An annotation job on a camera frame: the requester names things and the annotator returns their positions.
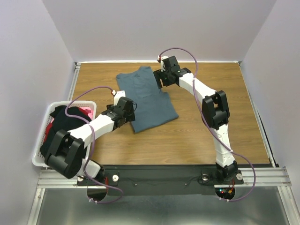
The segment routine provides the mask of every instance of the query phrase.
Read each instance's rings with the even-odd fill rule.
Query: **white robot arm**
[[[181,69],[175,56],[159,58],[161,69],[154,71],[158,88],[177,84],[192,95],[194,75],[187,68]],[[202,112],[212,133],[231,149],[228,137],[229,109],[226,94],[215,91],[195,79],[195,92],[202,103]],[[228,151],[216,138],[213,138],[216,150],[216,165],[222,180],[230,179],[238,170],[233,154]]]
[[[89,156],[89,152],[84,149],[93,141],[91,127],[97,139],[134,121],[133,104],[131,99],[125,97],[124,91],[118,91],[114,96],[114,104],[108,105],[107,110],[89,124],[70,131],[58,131],[46,153],[45,163],[68,179],[84,176],[84,165]],[[92,160],[88,162],[86,172],[92,178],[102,175],[101,166]]]
[[[179,78],[179,86],[194,95],[193,92],[193,78],[192,73],[184,74]],[[213,96],[216,91],[207,87],[198,79],[195,80],[195,89],[198,95],[198,99],[202,101],[206,96]],[[221,125],[218,129],[211,128],[217,137],[224,143],[228,148],[230,148],[229,137],[228,137],[228,124]],[[234,157],[231,152],[229,152],[223,145],[220,144],[215,138],[213,138],[215,150],[217,153],[216,162],[221,167],[229,166],[234,162]]]

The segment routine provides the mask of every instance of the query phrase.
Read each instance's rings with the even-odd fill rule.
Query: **white plastic basket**
[[[39,151],[40,147],[42,146],[42,144],[44,143],[44,138],[45,138],[45,131],[46,128],[48,126],[48,124],[51,122],[51,120],[53,119],[53,117],[50,116],[50,114],[52,112],[54,112],[55,107],[60,106],[60,105],[68,105],[71,101],[62,101],[62,102],[53,102],[51,105],[48,106],[47,108],[47,112],[44,116],[44,120],[42,123],[42,127],[39,131],[38,134],[38,138],[37,138],[37,143],[35,146],[35,153],[33,155],[32,158],[32,163],[36,166],[42,166],[42,167],[48,167],[45,163],[44,163],[44,156],[42,156],[41,152]],[[91,101],[75,101],[72,106],[77,106],[77,107],[89,107],[91,108],[91,110],[93,110],[93,119],[96,116],[96,109],[97,109],[97,105],[95,102],[91,102]],[[87,147],[86,150],[86,156],[89,155],[90,152],[90,145]]]

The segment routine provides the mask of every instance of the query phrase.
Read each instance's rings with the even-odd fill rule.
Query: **purple cable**
[[[198,96],[197,96],[197,94],[196,94],[196,88],[195,88],[195,80],[196,80],[196,76],[197,76],[197,72],[198,72],[198,63],[197,63],[196,58],[192,55],[192,53],[190,53],[188,50],[185,50],[185,49],[183,49],[183,48],[177,48],[177,47],[174,47],[174,48],[168,48],[168,49],[164,50],[163,52],[160,53],[159,57],[161,58],[161,55],[162,55],[163,53],[165,53],[165,52],[167,52],[167,51],[169,51],[169,50],[172,50],[172,49],[179,49],[179,50],[183,50],[183,51],[187,52],[188,54],[190,54],[190,55],[193,57],[193,59],[194,59],[194,61],[195,61],[195,64],[196,64],[196,71],[195,71],[195,73],[194,73],[194,78],[193,78],[193,93],[194,93],[195,101],[196,101],[196,104],[197,104],[197,106],[198,106],[199,112],[200,112],[200,114],[201,114],[201,117],[202,117],[202,120],[203,120],[205,126],[208,128],[208,130],[209,130],[210,133],[213,135],[213,137],[214,137],[221,145],[223,145],[223,146],[224,146],[229,152],[231,152],[232,154],[234,154],[234,155],[236,155],[236,156],[239,156],[239,157],[243,158],[244,160],[246,160],[246,161],[249,163],[249,165],[251,166],[252,170],[253,170],[253,177],[254,177],[253,185],[252,185],[251,189],[249,190],[249,192],[248,192],[247,194],[245,194],[244,196],[242,196],[242,197],[240,197],[240,198],[232,199],[232,200],[228,200],[228,199],[221,198],[221,199],[223,199],[223,200],[225,200],[225,201],[229,201],[229,202],[236,202],[236,201],[242,200],[242,199],[246,198],[246,197],[253,191],[253,189],[254,189],[254,187],[255,187],[255,183],[256,183],[256,173],[255,173],[254,166],[253,166],[252,163],[249,161],[249,159],[247,159],[245,156],[243,156],[243,155],[241,155],[241,154],[239,154],[239,153],[233,152],[232,149],[230,149],[227,145],[225,145],[225,144],[218,138],[218,136],[217,136],[215,133],[212,132],[211,128],[209,127],[209,125],[208,125],[208,123],[207,123],[207,121],[205,120],[204,115],[203,115],[203,112],[202,112],[201,107],[200,107],[200,105],[199,105],[199,99],[198,99]]]
[[[82,97],[83,95],[85,95],[85,94],[91,92],[92,90],[95,90],[95,89],[98,89],[98,88],[107,88],[107,89],[111,90],[111,92],[113,91],[112,88],[107,87],[107,86],[98,86],[98,87],[92,88],[92,89],[90,89],[90,90],[87,90],[86,92],[84,92],[84,93],[81,94],[80,96],[76,97],[73,101],[71,101],[71,102],[67,105],[67,107],[66,107],[66,109],[65,109],[65,114],[66,114],[66,116],[72,117],[72,118],[80,119],[80,120],[86,122],[87,124],[89,124],[90,122],[89,122],[88,120],[86,120],[85,118],[83,118],[83,117],[81,117],[81,116],[70,115],[70,114],[67,112],[67,110],[68,110],[68,108],[69,108],[69,107],[70,107],[77,99],[79,99],[79,98]],[[92,202],[94,202],[94,203],[96,203],[96,204],[109,204],[109,203],[114,203],[114,202],[116,202],[117,200],[119,200],[120,198],[123,197],[123,195],[124,195],[123,190],[120,189],[120,188],[117,188],[117,187],[113,187],[113,186],[109,186],[109,185],[103,184],[103,183],[101,183],[101,182],[95,180],[95,179],[92,178],[91,176],[89,176],[88,173],[85,171],[86,166],[88,165],[88,163],[89,163],[89,161],[90,161],[90,158],[92,157],[92,155],[93,155],[93,153],[94,153],[94,150],[95,150],[95,139],[96,139],[96,138],[95,138],[95,130],[94,130],[94,128],[93,128],[91,125],[89,125],[89,126],[90,126],[90,129],[92,130],[92,143],[91,143],[91,150],[90,150],[90,153],[89,153],[89,157],[88,157],[88,159],[86,160],[86,163],[84,164],[84,167],[83,167],[84,174],[86,175],[86,177],[87,177],[88,179],[90,179],[91,181],[93,181],[94,183],[96,183],[96,184],[98,184],[98,185],[104,186],[104,187],[106,187],[106,188],[111,188],[111,189],[114,189],[114,190],[117,190],[117,191],[120,191],[120,192],[121,192],[121,195],[120,195],[118,198],[116,198],[116,199],[114,199],[114,200],[111,200],[111,201],[107,201],[107,202],[98,202],[98,201],[93,200],[92,198],[89,198],[89,200],[92,201]]]

